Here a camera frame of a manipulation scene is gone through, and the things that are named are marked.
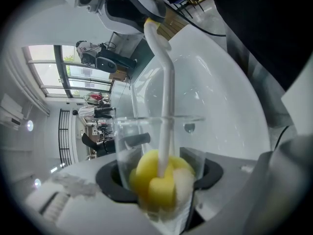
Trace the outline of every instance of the window frame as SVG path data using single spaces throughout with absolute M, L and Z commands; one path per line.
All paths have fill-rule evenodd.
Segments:
M 91 77 L 78 77 L 78 76 L 71 76 L 67 74 L 67 65 L 69 66 L 77 66 L 77 67 L 84 67 L 89 68 L 87 65 L 71 62 L 71 61 L 64 61 L 63 60 L 63 52 L 62 52 L 62 46 L 61 45 L 53 45 L 54 50 L 54 56 L 55 60 L 32 60 L 31 53 L 28 47 L 22 47 L 22 51 L 24 53 L 24 57 L 26 60 L 26 64 L 28 65 L 30 72 L 32 73 L 33 77 L 35 78 L 38 86 L 41 88 L 41 90 L 44 92 L 46 97 L 68 97 L 68 98 L 83 98 L 81 96 L 73 95 L 71 93 L 71 90 L 80 90 L 80 91 L 94 91 L 94 92 L 102 92 L 102 93 L 108 93 L 111 94 L 112 87 L 114 84 L 114 80 L 112 82 L 100 80 L 100 79 L 94 79 Z M 39 77 L 35 64 L 56 64 L 57 70 L 60 76 L 60 80 L 62 83 L 62 86 L 51 86 L 51 85 L 44 85 L 41 78 Z M 85 83 L 94 83 L 94 84 L 103 84 L 103 85 L 109 85 L 110 89 L 108 91 L 100 90 L 100 89 L 94 89 L 94 88 L 87 88 L 87 87 L 76 87 L 71 86 L 69 84 L 69 80 L 76 80 L 76 81 L 82 81 Z M 48 93 L 47 89 L 64 89 L 66 92 L 66 95 L 64 94 L 50 94 Z

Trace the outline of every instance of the cup rim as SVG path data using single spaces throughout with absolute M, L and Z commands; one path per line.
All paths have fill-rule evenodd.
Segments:
M 166 120 L 183 121 L 184 123 L 193 123 L 204 121 L 205 118 L 201 116 L 171 116 L 171 117 L 117 117 L 113 120 L 114 125 L 128 125 L 134 124 L 151 124 L 151 123 L 162 123 Z

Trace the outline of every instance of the window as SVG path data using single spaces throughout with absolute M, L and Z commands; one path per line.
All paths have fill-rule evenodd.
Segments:
M 110 74 L 81 64 L 74 46 L 38 45 L 23 51 L 46 96 L 83 98 L 89 92 L 111 93 Z

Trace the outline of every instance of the sink basin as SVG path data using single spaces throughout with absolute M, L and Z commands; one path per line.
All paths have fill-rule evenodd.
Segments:
M 175 66 L 175 115 L 205 117 L 192 143 L 184 129 L 175 132 L 178 146 L 256 160 L 270 150 L 260 101 L 235 61 L 206 34 L 187 25 L 170 40 Z M 160 117 L 163 70 L 154 57 L 132 87 L 135 117 Z M 149 130 L 158 135 L 158 130 Z

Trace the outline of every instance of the air conditioner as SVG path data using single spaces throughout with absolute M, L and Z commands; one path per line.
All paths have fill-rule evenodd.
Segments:
M 0 105 L 0 124 L 18 130 L 23 117 L 22 107 L 7 94 L 4 94 Z

